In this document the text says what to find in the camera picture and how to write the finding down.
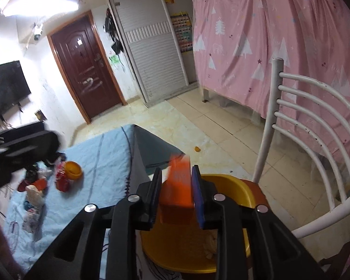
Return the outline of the light blue bed sheet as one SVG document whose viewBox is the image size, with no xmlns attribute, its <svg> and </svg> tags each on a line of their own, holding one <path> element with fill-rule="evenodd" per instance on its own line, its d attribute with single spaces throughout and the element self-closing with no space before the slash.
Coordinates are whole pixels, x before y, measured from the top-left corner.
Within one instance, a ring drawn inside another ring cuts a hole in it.
<svg viewBox="0 0 350 280">
<path fill-rule="evenodd" d="M 66 150 L 83 175 L 68 192 L 59 191 L 55 176 L 48 181 L 40 224 L 34 233 L 25 231 L 24 192 L 15 191 L 9 202 L 4 233 L 14 260 L 27 272 L 60 232 L 88 203 L 98 207 L 116 204 L 147 179 L 145 155 L 153 135 L 136 125 L 125 125 Z"/>
</svg>

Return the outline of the wall-mounted black television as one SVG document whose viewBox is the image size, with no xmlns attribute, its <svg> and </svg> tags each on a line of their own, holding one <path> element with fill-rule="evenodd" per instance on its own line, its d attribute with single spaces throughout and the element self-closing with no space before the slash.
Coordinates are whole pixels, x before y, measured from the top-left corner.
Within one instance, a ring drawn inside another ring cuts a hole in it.
<svg viewBox="0 0 350 280">
<path fill-rule="evenodd" d="M 20 61 L 0 64 L 0 117 L 30 93 Z"/>
</svg>

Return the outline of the red white sock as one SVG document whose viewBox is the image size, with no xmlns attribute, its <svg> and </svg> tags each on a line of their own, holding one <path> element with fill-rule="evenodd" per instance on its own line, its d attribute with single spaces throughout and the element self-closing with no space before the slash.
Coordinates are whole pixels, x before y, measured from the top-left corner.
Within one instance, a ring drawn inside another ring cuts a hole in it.
<svg viewBox="0 0 350 280">
<path fill-rule="evenodd" d="M 17 187 L 17 191 L 18 192 L 25 192 L 26 191 L 26 187 L 29 185 L 33 185 L 37 188 L 37 190 L 39 191 L 43 191 L 46 187 L 47 187 L 47 180 L 45 178 L 40 178 L 37 179 L 34 182 L 30 182 L 27 179 L 24 179 L 20 182 L 20 184 Z"/>
</svg>

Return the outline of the white metal chair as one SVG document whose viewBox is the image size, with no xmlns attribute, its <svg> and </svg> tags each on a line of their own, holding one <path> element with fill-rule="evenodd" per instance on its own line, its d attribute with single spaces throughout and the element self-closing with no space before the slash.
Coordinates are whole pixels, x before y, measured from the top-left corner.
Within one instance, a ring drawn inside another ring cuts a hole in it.
<svg viewBox="0 0 350 280">
<path fill-rule="evenodd" d="M 334 160 L 328 146 L 325 144 L 325 142 L 321 139 L 321 137 L 318 134 L 316 134 L 308 126 L 304 125 L 303 123 L 300 123 L 298 120 L 294 118 L 291 118 L 281 113 L 279 111 L 279 107 L 284 106 L 287 108 L 294 109 L 295 111 L 302 112 L 307 116 L 309 116 L 310 118 L 312 118 L 313 120 L 315 120 L 323 128 L 325 128 L 325 130 L 327 130 L 328 133 L 332 136 L 333 140 L 338 144 L 338 148 L 345 161 L 346 169 L 348 170 L 349 176 L 350 176 L 350 155 L 347 152 L 345 146 L 343 145 L 343 142 L 334 131 L 334 129 L 332 129 L 332 127 L 325 120 L 323 120 L 320 116 L 316 115 L 314 112 L 310 111 L 309 109 L 302 107 L 301 105 L 283 100 L 281 98 L 281 95 L 283 92 L 285 92 L 291 95 L 295 95 L 297 97 L 308 99 L 313 103 L 315 103 L 316 105 L 321 106 L 339 121 L 339 123 L 348 132 L 349 135 L 350 135 L 350 123 L 334 107 L 329 105 L 324 100 L 319 99 L 319 97 L 312 95 L 308 92 L 305 92 L 303 90 L 298 90 L 296 88 L 284 86 L 283 80 L 285 78 L 295 80 L 297 82 L 311 84 L 321 88 L 325 92 L 331 94 L 333 97 L 338 99 L 339 102 L 341 102 L 349 111 L 350 111 L 350 102 L 338 90 L 336 90 L 334 87 L 328 84 L 325 84 L 324 82 L 320 82 L 317 79 L 306 77 L 304 75 L 295 75 L 295 74 L 285 73 L 284 60 L 281 58 L 272 59 L 271 84 L 270 84 L 270 92 L 269 92 L 267 118 L 266 118 L 266 123 L 264 125 L 264 132 L 262 136 L 260 150 L 258 153 L 257 162 L 255 164 L 255 169 L 253 172 L 253 182 L 259 183 L 261 179 L 262 172 L 264 169 L 264 164 L 266 163 L 275 131 L 283 134 L 284 136 L 288 137 L 293 142 L 298 144 L 311 157 L 313 163 L 315 164 L 315 166 L 317 167 L 321 175 L 321 178 L 325 187 L 325 192 L 326 192 L 326 195 L 328 198 L 328 204 L 329 204 L 329 212 L 327 214 L 324 214 L 323 216 L 318 217 L 316 220 L 313 220 L 312 222 L 292 231 L 294 236 L 300 239 L 300 238 L 305 238 L 307 236 L 310 236 L 319 231 L 322 231 L 323 229 L 326 229 L 336 224 L 337 222 L 341 221 L 345 217 L 349 216 L 350 215 L 350 196 L 347 196 L 346 194 L 345 186 L 341 178 L 340 169 L 336 161 Z M 306 132 L 316 141 L 316 143 L 320 146 L 321 150 L 323 150 L 325 156 L 327 157 L 331 165 L 332 171 L 334 173 L 334 177 L 336 179 L 338 192 L 341 200 L 340 205 L 336 205 L 334 203 L 330 180 L 318 155 L 308 145 L 306 145 L 305 142 L 300 140 L 297 136 L 292 134 L 290 131 L 285 130 L 282 127 L 278 126 L 277 125 L 278 119 L 291 123 L 295 127 Z"/>
</svg>

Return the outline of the yellow plastic basin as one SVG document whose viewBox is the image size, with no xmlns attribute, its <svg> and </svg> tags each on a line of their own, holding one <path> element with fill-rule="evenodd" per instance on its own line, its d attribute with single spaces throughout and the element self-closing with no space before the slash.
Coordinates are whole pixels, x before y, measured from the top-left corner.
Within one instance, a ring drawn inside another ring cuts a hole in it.
<svg viewBox="0 0 350 280">
<path fill-rule="evenodd" d="M 202 178 L 242 206 L 269 205 L 258 184 L 252 181 L 222 174 L 204 174 Z M 195 216 L 188 225 L 156 220 L 152 230 L 141 231 L 140 236 L 144 254 L 159 267 L 188 274 L 216 272 L 216 255 L 210 250 L 216 246 L 216 232 L 202 230 Z"/>
</svg>

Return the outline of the pink tree-print bed curtain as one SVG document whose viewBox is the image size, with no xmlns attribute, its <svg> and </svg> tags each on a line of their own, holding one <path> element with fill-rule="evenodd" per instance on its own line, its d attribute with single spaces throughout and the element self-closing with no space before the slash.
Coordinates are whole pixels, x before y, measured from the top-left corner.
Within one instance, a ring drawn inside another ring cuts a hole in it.
<svg viewBox="0 0 350 280">
<path fill-rule="evenodd" d="M 272 61 L 350 102 L 350 10 L 343 0 L 192 0 L 200 86 L 267 114 Z"/>
</svg>

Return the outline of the white louvered wardrobe door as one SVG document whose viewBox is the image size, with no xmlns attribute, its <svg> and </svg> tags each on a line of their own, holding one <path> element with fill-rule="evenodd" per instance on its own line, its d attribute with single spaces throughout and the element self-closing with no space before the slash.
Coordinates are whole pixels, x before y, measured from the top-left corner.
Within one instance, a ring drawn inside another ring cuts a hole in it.
<svg viewBox="0 0 350 280">
<path fill-rule="evenodd" d="M 189 86 L 164 0 L 110 0 L 125 50 L 149 107 Z"/>
</svg>

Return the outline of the colourful wall chart poster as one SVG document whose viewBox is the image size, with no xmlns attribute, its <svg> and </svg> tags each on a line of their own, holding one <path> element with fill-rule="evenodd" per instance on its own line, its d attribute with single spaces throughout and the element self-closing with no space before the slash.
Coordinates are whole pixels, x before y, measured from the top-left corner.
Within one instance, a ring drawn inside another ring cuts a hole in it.
<svg viewBox="0 0 350 280">
<path fill-rule="evenodd" d="M 187 12 L 171 15 L 171 22 L 182 53 L 193 50 L 192 23 Z"/>
</svg>

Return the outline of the small orange plastic cup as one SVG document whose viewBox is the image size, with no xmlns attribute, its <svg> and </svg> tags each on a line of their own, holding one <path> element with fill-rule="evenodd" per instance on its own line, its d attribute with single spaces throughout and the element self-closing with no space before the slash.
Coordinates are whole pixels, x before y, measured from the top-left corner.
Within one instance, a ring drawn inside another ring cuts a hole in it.
<svg viewBox="0 0 350 280">
<path fill-rule="evenodd" d="M 64 164 L 66 178 L 72 181 L 78 180 L 83 175 L 81 166 L 74 161 L 66 161 Z"/>
</svg>

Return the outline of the orange cardboard box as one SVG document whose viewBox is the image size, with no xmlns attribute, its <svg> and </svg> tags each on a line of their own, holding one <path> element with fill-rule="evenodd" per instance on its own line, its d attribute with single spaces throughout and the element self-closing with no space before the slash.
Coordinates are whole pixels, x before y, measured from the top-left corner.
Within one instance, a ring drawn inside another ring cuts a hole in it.
<svg viewBox="0 0 350 280">
<path fill-rule="evenodd" d="M 189 224 L 194 213 L 190 158 L 171 157 L 159 198 L 163 224 Z"/>
</svg>

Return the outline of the black bags hanging on wall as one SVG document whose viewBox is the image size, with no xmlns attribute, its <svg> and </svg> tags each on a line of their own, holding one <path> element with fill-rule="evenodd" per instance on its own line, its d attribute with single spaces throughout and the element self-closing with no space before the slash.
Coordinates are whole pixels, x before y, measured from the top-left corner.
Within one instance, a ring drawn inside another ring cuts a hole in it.
<svg viewBox="0 0 350 280">
<path fill-rule="evenodd" d="M 113 41 L 113 45 L 111 46 L 113 52 L 115 52 L 116 55 L 119 55 L 121 52 L 123 52 L 123 45 L 118 37 L 118 32 L 116 25 L 114 23 L 113 15 L 110 12 L 110 9 L 107 8 L 106 10 L 106 16 L 105 16 L 105 32 L 110 35 L 110 38 Z"/>
</svg>

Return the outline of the dark red door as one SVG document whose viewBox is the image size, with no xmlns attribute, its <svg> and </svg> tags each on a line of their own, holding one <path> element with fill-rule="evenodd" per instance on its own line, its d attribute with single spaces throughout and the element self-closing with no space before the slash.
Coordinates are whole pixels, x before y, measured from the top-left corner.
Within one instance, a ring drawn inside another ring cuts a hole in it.
<svg viewBox="0 0 350 280">
<path fill-rule="evenodd" d="M 47 39 L 60 74 L 86 123 L 118 104 L 127 104 L 91 11 L 57 27 Z"/>
</svg>

